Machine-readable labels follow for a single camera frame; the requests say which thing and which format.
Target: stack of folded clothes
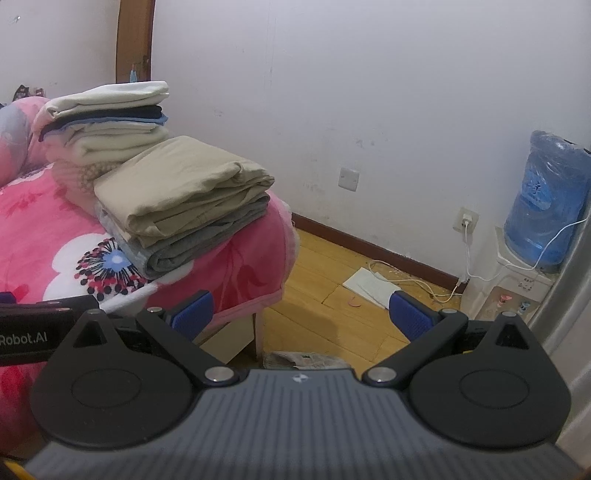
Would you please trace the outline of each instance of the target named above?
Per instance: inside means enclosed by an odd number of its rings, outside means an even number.
[[[167,96],[166,82],[122,83],[42,107],[33,131],[46,143],[53,175],[69,200],[91,212],[95,179],[168,138],[158,106]]]
[[[154,279],[263,216],[274,180],[253,161],[176,137],[97,179],[96,214],[141,275]]]

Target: baseboard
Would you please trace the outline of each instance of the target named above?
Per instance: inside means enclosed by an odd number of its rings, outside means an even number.
[[[348,233],[341,232],[329,226],[323,225],[322,223],[315,222],[309,218],[303,217],[294,213],[291,216],[295,227],[303,230],[304,232],[311,233],[312,235],[319,236],[333,242],[336,245],[348,248],[353,252],[364,255],[375,260],[381,260],[393,265],[400,270],[410,273],[416,277],[427,280],[440,287],[452,290],[456,286],[458,281],[457,277],[450,275],[449,273],[442,272],[436,268],[425,265],[421,262],[417,262],[412,258],[405,257],[403,255],[395,254],[390,250],[379,247],[377,245],[361,240],[356,236],[349,235]],[[466,288],[467,283],[461,284],[457,288],[457,293],[462,293]]]

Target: pink blanket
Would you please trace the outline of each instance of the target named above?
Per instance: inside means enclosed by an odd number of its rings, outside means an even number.
[[[31,132],[31,124],[49,99],[27,97],[0,109],[0,187],[22,174],[44,167],[46,145]]]
[[[215,301],[211,325],[277,302],[296,258],[297,234],[272,193],[267,214],[201,258],[148,281],[94,218],[63,198],[51,166],[0,188],[0,291],[19,303],[86,293],[107,312],[170,308],[197,290]],[[28,392],[42,365],[0,368],[0,450],[30,434]]]

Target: wooden floor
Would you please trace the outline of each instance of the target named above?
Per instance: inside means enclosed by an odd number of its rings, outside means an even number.
[[[336,355],[361,374],[372,364],[408,343],[392,324],[388,311],[356,296],[342,286],[370,260],[310,233],[298,231],[300,253],[285,286],[283,299],[264,311],[264,351],[317,352]],[[386,278],[412,278],[376,268]],[[434,310],[441,304],[414,283],[404,291]],[[435,293],[449,293],[431,285]],[[459,308],[454,297],[446,306]]]

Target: gray folded cloth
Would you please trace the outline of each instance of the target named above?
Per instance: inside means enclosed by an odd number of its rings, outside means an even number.
[[[178,233],[146,248],[136,238],[126,240],[124,232],[100,202],[96,203],[95,210],[100,224],[115,237],[127,259],[141,275],[153,280],[228,240],[238,230],[265,215],[268,203],[269,196],[261,193],[253,201],[206,226]]]

